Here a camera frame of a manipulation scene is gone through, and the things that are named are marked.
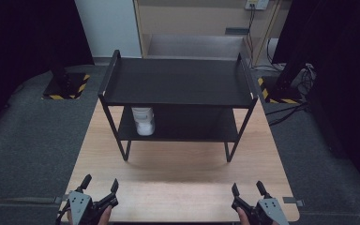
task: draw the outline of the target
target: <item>dark background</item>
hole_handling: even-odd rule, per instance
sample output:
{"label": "dark background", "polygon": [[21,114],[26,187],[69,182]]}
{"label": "dark background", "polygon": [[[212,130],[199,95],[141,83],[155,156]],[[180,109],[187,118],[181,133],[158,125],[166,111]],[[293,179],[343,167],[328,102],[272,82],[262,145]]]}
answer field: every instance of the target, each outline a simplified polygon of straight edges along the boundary
{"label": "dark background", "polygon": [[273,62],[295,55],[317,71],[308,100],[329,148],[360,172],[360,1],[292,1]]}
{"label": "dark background", "polygon": [[0,0],[0,112],[29,78],[85,64],[94,63],[73,0]]}

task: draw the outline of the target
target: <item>bottle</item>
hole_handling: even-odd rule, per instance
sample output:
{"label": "bottle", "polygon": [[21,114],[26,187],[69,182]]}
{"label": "bottle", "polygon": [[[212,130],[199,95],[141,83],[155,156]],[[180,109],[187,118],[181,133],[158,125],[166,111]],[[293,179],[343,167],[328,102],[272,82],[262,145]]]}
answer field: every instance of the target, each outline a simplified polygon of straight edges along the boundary
{"label": "bottle", "polygon": [[152,108],[131,108],[136,123],[137,133],[148,136],[154,133],[155,121]]}

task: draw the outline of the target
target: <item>white wall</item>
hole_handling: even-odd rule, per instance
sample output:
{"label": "white wall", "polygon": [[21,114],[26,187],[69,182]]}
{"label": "white wall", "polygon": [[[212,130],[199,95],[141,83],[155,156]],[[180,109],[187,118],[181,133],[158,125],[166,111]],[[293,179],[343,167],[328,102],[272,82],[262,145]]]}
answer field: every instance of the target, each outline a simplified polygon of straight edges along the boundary
{"label": "white wall", "polygon": [[132,0],[75,0],[93,57],[142,57]]}

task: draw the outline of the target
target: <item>black cable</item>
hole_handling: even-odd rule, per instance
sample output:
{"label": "black cable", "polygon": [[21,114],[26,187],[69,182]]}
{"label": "black cable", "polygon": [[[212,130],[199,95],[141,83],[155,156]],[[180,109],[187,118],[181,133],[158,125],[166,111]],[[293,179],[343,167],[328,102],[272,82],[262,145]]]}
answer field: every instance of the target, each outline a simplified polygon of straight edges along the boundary
{"label": "black cable", "polygon": [[19,92],[21,92],[22,90],[24,89],[24,84],[22,83],[22,84],[20,84],[20,86],[18,86],[17,88],[16,88],[16,90],[14,90],[14,92],[11,94],[11,95],[16,95],[17,93],[19,93]]}
{"label": "black cable", "polygon": [[314,84],[314,78],[315,77],[315,72],[313,71],[313,68],[311,66],[306,66],[302,77],[301,77],[301,82],[299,84],[297,84],[297,88],[299,89],[299,93],[302,96],[306,96],[309,92],[309,90],[312,88],[312,85]]}
{"label": "black cable", "polygon": [[300,104],[300,105],[292,106],[292,107],[290,107],[290,108],[286,108],[286,109],[282,109],[282,110],[277,110],[277,111],[268,112],[268,113],[266,113],[265,115],[274,114],[274,113],[280,113],[280,112],[292,110],[292,109],[294,109],[294,108],[298,108],[298,107],[301,107],[301,106],[304,106],[304,105],[307,105],[307,103],[306,103],[306,102],[303,102],[303,103]]}
{"label": "black cable", "polygon": [[283,116],[282,118],[280,119],[277,119],[277,120],[274,120],[274,121],[271,121],[268,123],[269,126],[274,126],[274,125],[277,125],[277,124],[280,124],[282,123],[283,121],[287,120],[289,117],[291,117],[292,114],[296,113],[296,112],[299,112],[299,111],[306,111],[306,112],[309,112],[308,111],[308,106],[306,106],[305,108],[302,108],[303,106],[307,105],[306,102],[304,104],[301,104],[301,105],[298,105],[296,107],[293,108],[293,110],[288,113],[287,115]]}
{"label": "black cable", "polygon": [[267,48],[266,48],[268,62],[271,64],[271,66],[272,66],[275,70],[277,70],[277,71],[282,71],[283,69],[280,69],[280,68],[274,66],[274,64],[273,64],[273,58],[271,57],[270,53],[268,52],[268,47],[270,46],[270,41],[271,41],[271,38],[268,39],[268,41],[267,41]]}
{"label": "black cable", "polygon": [[249,64],[248,64],[249,68],[252,68],[252,65],[253,65],[253,41],[252,41],[252,36],[250,34],[250,31],[251,31],[251,27],[252,27],[252,24],[253,24],[255,12],[256,12],[255,5],[251,4],[250,5],[249,28],[248,28],[248,32],[247,32],[247,45],[249,46],[249,49],[250,49],[250,61],[249,61]]}
{"label": "black cable", "polygon": [[[265,69],[257,69],[257,68],[273,68],[274,70],[265,70]],[[260,65],[260,66],[252,67],[251,69],[263,70],[263,71],[270,71],[270,72],[280,72],[280,70],[277,70],[277,69],[275,69],[274,67],[267,66],[267,65]]]}

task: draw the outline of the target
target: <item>shelf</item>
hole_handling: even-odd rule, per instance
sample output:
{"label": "shelf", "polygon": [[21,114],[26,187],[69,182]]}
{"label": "shelf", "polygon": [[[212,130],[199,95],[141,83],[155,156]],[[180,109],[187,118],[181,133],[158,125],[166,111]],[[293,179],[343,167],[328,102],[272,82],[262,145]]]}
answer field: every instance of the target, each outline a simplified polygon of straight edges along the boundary
{"label": "shelf", "polygon": [[117,58],[104,98],[108,105],[204,105],[247,108],[252,103],[240,60]]}
{"label": "shelf", "polygon": [[238,137],[233,109],[210,107],[154,107],[153,135],[137,133],[129,106],[124,111],[118,133],[121,141],[227,142]]}

